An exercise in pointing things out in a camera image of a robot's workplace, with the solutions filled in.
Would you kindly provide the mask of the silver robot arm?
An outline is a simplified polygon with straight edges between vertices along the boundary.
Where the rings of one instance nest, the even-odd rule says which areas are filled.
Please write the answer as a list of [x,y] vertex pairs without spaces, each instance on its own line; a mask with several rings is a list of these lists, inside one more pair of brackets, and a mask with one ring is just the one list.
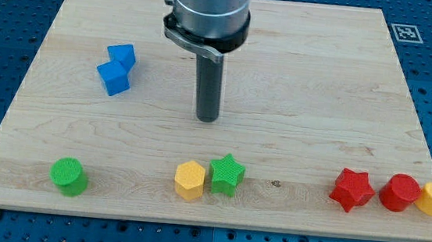
[[179,47],[215,64],[246,40],[250,0],[165,0],[164,33]]

